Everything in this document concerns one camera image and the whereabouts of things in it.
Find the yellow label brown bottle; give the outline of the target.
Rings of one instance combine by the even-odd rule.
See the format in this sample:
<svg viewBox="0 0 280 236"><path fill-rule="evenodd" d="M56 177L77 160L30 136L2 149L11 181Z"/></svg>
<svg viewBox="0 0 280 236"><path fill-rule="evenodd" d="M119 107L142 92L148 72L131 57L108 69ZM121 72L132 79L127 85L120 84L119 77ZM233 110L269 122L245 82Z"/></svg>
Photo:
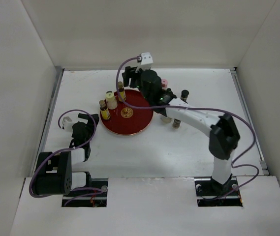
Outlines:
<svg viewBox="0 0 280 236"><path fill-rule="evenodd" d="M99 101L100 114L104 120L109 120L111 118L110 112L107 108L106 102L104 100Z"/></svg>

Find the gold cap yellow bottle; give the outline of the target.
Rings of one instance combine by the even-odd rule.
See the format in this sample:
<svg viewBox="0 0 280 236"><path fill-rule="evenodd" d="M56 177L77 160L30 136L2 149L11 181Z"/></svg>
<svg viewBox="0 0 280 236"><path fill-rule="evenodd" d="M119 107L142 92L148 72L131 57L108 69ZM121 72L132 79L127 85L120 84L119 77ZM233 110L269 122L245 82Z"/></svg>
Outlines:
<svg viewBox="0 0 280 236"><path fill-rule="evenodd" d="M121 81L118 82L118 99L120 102L126 101L125 89Z"/></svg>

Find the cream cap spice jar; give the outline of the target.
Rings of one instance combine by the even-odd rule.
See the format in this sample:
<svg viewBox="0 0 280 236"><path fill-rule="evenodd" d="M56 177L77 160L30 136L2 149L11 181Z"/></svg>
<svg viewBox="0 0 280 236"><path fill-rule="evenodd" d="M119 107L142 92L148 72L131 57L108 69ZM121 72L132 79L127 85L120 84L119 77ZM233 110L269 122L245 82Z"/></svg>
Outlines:
<svg viewBox="0 0 280 236"><path fill-rule="evenodd" d="M118 107L118 102L116 100L116 97L112 91L107 91L105 95L105 100L107 104L107 108L109 110L114 110Z"/></svg>

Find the black grinder salt jar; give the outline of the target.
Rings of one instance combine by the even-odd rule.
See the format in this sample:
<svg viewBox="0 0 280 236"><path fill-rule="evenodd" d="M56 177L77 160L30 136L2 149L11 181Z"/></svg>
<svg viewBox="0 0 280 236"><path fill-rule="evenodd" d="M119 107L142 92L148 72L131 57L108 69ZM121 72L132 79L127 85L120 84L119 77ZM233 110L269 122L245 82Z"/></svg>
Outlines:
<svg viewBox="0 0 280 236"><path fill-rule="evenodd" d="M174 93L172 92L172 89L168 88L167 90L167 94L170 96L170 97L174 97Z"/></svg>

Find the black grinder pepper jar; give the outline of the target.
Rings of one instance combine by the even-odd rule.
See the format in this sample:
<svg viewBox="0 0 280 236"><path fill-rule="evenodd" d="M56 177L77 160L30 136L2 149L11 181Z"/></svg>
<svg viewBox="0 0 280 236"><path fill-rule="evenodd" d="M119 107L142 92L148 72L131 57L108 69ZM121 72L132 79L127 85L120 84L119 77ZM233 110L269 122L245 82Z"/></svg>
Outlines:
<svg viewBox="0 0 280 236"><path fill-rule="evenodd" d="M160 118L164 123L170 123L172 121L172 118L169 117L161 116Z"/></svg>

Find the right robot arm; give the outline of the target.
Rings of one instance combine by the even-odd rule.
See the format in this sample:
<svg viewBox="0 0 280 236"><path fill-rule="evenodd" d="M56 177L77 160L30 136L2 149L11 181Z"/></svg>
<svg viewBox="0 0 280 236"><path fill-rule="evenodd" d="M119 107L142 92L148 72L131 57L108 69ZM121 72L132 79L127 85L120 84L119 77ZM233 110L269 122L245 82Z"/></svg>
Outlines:
<svg viewBox="0 0 280 236"><path fill-rule="evenodd" d="M171 89L163 89L162 79L151 69L127 66L122 77L124 86L139 89L154 112L180 120L209 138L209 151L214 157L210 187L215 194L223 194L232 178L232 156L240 139L233 117L227 113L216 117L196 111L179 99Z"/></svg>

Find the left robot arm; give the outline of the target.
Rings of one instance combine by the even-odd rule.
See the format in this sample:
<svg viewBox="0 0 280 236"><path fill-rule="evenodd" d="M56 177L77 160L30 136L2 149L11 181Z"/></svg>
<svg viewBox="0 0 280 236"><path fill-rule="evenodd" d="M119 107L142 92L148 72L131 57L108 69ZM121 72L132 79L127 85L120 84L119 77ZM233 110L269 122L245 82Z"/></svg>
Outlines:
<svg viewBox="0 0 280 236"><path fill-rule="evenodd" d="M38 155L30 193L34 197L68 195L76 190L82 196L91 194L92 178L89 172L73 172L72 166L86 162L91 153L90 140L99 123L99 115L78 114L86 122L74 122L70 117L62 119L61 128L71 133L69 148L57 153L41 152Z"/></svg>

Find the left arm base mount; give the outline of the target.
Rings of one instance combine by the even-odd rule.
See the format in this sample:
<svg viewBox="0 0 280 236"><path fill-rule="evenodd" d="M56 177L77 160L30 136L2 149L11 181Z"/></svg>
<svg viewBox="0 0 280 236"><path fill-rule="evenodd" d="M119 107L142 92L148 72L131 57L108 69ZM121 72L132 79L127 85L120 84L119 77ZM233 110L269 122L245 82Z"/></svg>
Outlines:
<svg viewBox="0 0 280 236"><path fill-rule="evenodd" d="M62 207L106 207L108 179L94 178L87 187L88 190L71 191L68 195L64 195Z"/></svg>

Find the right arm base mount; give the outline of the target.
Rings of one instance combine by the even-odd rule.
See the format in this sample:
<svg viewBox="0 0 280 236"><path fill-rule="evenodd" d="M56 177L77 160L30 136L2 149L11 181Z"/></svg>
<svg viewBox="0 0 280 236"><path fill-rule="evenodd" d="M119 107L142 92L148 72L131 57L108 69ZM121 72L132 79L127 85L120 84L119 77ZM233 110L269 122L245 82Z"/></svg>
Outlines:
<svg viewBox="0 0 280 236"><path fill-rule="evenodd" d="M221 187L209 178L195 178L195 192L199 207L242 207L242 198L235 177Z"/></svg>

